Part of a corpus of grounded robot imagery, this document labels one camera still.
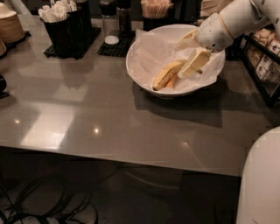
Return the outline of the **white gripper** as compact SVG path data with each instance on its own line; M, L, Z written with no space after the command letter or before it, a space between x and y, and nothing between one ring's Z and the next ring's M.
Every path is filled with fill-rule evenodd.
M220 52L231 46L233 42L234 39L221 15L214 13L201 23L198 30L193 29L179 39L174 44L174 49L176 51L182 51L186 48L194 48L201 45L213 52ZM192 51L186 63L178 72L180 79L196 73L210 60L212 54L205 48Z

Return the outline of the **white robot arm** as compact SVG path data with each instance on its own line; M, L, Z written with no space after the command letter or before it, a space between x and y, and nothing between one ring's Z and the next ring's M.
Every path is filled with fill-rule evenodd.
M266 24L273 24L276 34L279 34L280 0L234 0L177 41L174 46L177 51L188 47L204 48L189 57L178 77L184 79L200 70L209 61L207 50L221 52L245 32Z

